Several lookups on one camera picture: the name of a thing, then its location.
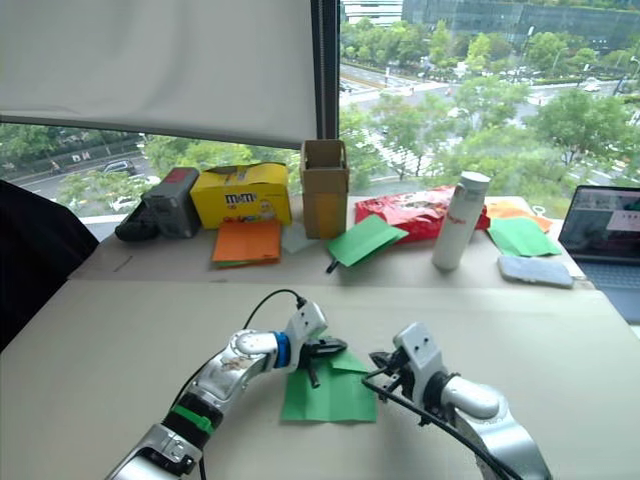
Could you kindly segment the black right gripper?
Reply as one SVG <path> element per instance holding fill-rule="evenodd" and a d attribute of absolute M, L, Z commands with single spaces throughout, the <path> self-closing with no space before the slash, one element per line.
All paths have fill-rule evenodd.
<path fill-rule="evenodd" d="M 367 373 L 361 379 L 364 387 L 381 402 L 394 401 L 397 389 L 405 399 L 413 400 L 415 375 L 409 365 L 409 356 L 402 347 L 394 352 L 371 352 L 369 358 L 380 369 Z"/>

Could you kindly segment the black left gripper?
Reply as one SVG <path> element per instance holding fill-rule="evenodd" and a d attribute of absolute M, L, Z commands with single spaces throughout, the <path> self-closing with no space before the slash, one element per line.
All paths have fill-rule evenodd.
<path fill-rule="evenodd" d="M 306 370 L 312 388 L 319 388 L 321 383 L 317 374 L 316 360 L 333 357 L 344 352 L 348 344 L 338 338 L 327 337 L 310 340 L 304 343 L 299 356 L 299 370 Z"/>

